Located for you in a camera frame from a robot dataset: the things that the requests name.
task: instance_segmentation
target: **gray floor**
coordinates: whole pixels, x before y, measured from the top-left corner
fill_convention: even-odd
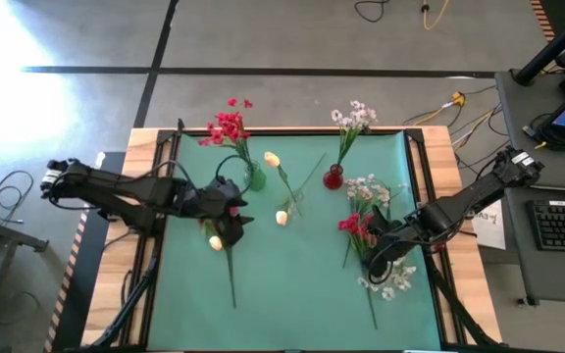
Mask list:
[[[168,4],[0,0],[0,178],[25,169],[40,180],[49,159],[78,157],[92,163],[99,151],[124,150],[145,76],[15,74],[15,68],[149,66]],[[390,2],[384,19],[374,25],[362,21],[352,4],[180,0],[163,66],[494,71],[524,65],[545,43],[528,0],[454,1],[434,31],[422,29],[416,1]],[[432,1],[435,11],[439,4]],[[145,126],[174,126],[177,118],[202,126],[232,96],[254,102],[246,115],[254,126],[329,125],[329,111],[345,110],[350,99],[377,109],[383,125],[399,125],[436,109],[456,90],[491,84],[489,79],[449,78],[160,76]],[[469,97],[455,127],[497,102],[495,90]],[[450,108],[436,124],[447,124],[454,113]],[[493,124],[504,130],[501,115]],[[503,141],[482,126],[459,154],[466,162],[476,161]],[[464,183],[474,179],[468,170],[461,176]],[[23,323],[0,327],[0,345],[36,352],[45,338],[78,213],[39,199],[35,185],[16,218],[26,222],[12,227],[50,239],[51,249],[44,255],[21,249],[15,257],[0,311],[9,308],[8,297],[19,290],[34,293],[42,306]],[[519,269],[488,264],[486,271],[505,341],[565,350],[565,303],[516,308],[513,300],[524,292]]]

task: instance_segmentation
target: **desk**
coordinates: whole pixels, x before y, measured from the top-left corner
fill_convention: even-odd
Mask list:
[[[437,197],[452,195],[461,189],[461,179],[450,145],[448,130],[445,126],[428,126],[422,127],[422,132]],[[141,128],[132,131],[123,168],[125,175],[138,176],[151,169],[158,133],[159,129],[156,128]],[[416,170],[421,169],[421,162],[417,153],[413,153],[413,159]],[[418,177],[418,184],[421,185],[421,199],[426,200],[427,190],[424,188],[422,173],[416,173],[416,176]],[[469,224],[466,224],[464,228],[472,230]],[[125,231],[121,224],[110,225],[106,241],[116,238]],[[113,244],[104,252],[84,328],[83,344],[95,340],[119,311],[122,281],[134,260],[136,245],[137,238],[131,236]],[[146,247],[144,261],[149,259],[151,248],[151,246]],[[447,248],[459,298],[486,333],[500,341],[500,332],[489,297],[488,283],[476,238],[458,234],[448,244]],[[142,303],[144,299],[142,298],[139,301],[134,312],[133,325],[130,330],[130,343],[138,342],[138,332],[143,319]],[[447,340],[454,341],[450,311],[445,302],[442,302],[441,308]]]
[[[565,188],[565,152],[534,150],[536,144],[522,132],[522,126],[534,117],[550,113],[563,103],[565,97],[558,87],[561,80],[560,75],[539,76],[533,85],[523,87],[510,73],[496,75],[511,144],[544,163],[537,185]],[[507,189],[505,194],[527,297],[565,301],[565,252],[538,251],[525,207],[528,200],[565,201],[565,191],[522,188]]]

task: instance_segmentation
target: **glass vase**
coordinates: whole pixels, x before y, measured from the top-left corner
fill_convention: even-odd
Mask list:
[[[265,187],[267,177],[265,176],[265,173],[263,173],[263,170],[261,170],[261,165],[258,162],[252,160],[251,164],[251,169],[249,166],[245,166],[245,176],[243,176],[243,181],[250,190],[260,191],[263,187]]]
[[[343,185],[343,168],[339,164],[333,164],[328,172],[324,174],[324,186],[330,190],[337,190]]]

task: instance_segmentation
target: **yellow cable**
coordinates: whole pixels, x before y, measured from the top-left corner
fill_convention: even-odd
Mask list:
[[[443,6],[441,7],[441,11],[439,12],[439,15],[437,15],[436,21],[435,21],[431,26],[428,26],[428,25],[427,25],[427,13],[428,13],[429,11],[424,11],[424,12],[423,12],[423,13],[424,13],[424,14],[423,14],[423,16],[424,16],[424,22],[423,22],[423,24],[424,24],[424,29],[426,29],[426,30],[431,30],[431,29],[433,29],[433,28],[439,23],[439,21],[441,20],[441,17],[443,16],[443,13],[446,11],[446,8],[448,7],[448,3],[449,3],[449,2],[450,2],[450,0],[445,0],[445,1],[444,1]]]
[[[424,119],[421,119],[421,120],[415,122],[415,123],[413,124],[413,126],[418,126],[418,125],[421,124],[421,123],[424,123],[424,122],[427,122],[427,121],[431,120],[432,118],[436,117],[437,114],[441,113],[442,110],[443,110],[443,107],[437,109],[436,111],[434,111],[434,112],[433,112],[431,115],[429,115],[428,117],[426,117],[426,118],[424,118]]]
[[[479,125],[481,125],[486,119],[489,119],[491,117],[491,114],[494,112],[494,109],[490,110],[489,112],[486,112],[485,114],[483,114],[481,116],[480,119],[477,120],[477,122],[474,124],[474,126],[472,126],[472,132],[470,132],[470,134],[475,133],[475,130],[477,129],[477,127],[479,127]],[[455,152],[457,152],[457,150],[459,150],[459,148],[466,145],[466,143],[468,142],[468,138],[470,138],[470,136],[462,139],[461,142],[459,142],[459,145],[455,148]]]

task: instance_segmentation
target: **green tablecloth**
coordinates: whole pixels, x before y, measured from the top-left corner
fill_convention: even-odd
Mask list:
[[[256,220],[232,250],[237,307],[231,302],[226,254],[213,251],[197,221],[168,222],[156,287],[148,349],[152,350],[379,350],[439,349],[437,322],[420,249],[407,257],[417,267],[412,289],[385,301],[373,293],[379,329],[374,329],[361,274],[351,252],[342,261],[346,234],[337,222],[350,214],[345,187],[327,190],[322,176],[336,160],[338,136],[253,136],[252,158],[263,166],[267,185],[248,191],[241,209]],[[276,153],[298,187],[324,152],[327,157],[304,188],[303,217],[279,227],[275,212],[287,191],[275,169],[263,161]],[[183,136],[179,162],[198,186],[207,184],[231,150],[203,147]],[[240,161],[222,175],[243,186]],[[345,177],[369,173],[396,188],[409,183],[402,133],[360,136],[343,162]],[[392,200],[399,219],[414,210],[411,191]]]

